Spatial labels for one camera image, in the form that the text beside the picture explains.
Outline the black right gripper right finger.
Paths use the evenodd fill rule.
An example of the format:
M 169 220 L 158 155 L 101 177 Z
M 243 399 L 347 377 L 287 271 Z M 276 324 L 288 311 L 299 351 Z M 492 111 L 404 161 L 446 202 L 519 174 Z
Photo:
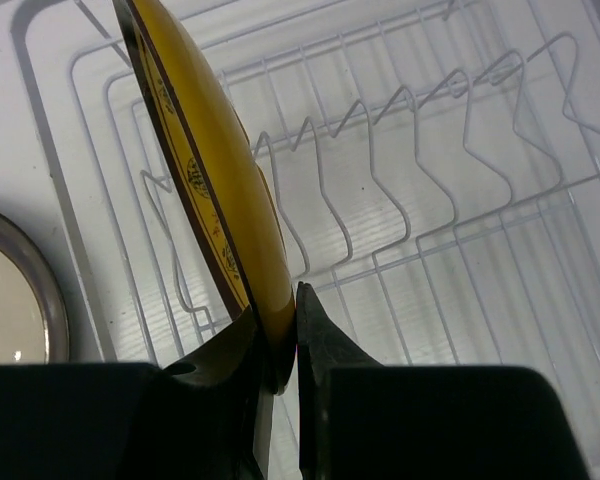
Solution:
M 550 383 L 519 366 L 384 366 L 297 289 L 306 479 L 585 479 Z

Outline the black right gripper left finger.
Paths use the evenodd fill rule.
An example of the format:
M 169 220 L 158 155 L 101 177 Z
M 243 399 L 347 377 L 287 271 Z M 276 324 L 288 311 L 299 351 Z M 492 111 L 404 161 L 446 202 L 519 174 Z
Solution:
M 0 366 L 0 479 L 259 479 L 250 311 L 174 364 Z

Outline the grey rimmed cream plate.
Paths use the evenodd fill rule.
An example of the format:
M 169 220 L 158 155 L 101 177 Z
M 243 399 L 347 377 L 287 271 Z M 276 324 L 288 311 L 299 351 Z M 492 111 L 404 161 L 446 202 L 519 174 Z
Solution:
M 66 362 L 68 315 L 48 261 L 0 213 L 0 365 Z

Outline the yellow patterned plate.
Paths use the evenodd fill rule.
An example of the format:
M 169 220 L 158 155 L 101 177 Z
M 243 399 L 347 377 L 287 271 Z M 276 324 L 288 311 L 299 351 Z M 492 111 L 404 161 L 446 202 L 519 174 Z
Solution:
M 113 4 L 169 173 L 232 319 L 251 310 L 268 343 L 273 391 L 294 363 L 295 300 L 266 179 L 208 61 L 159 1 Z

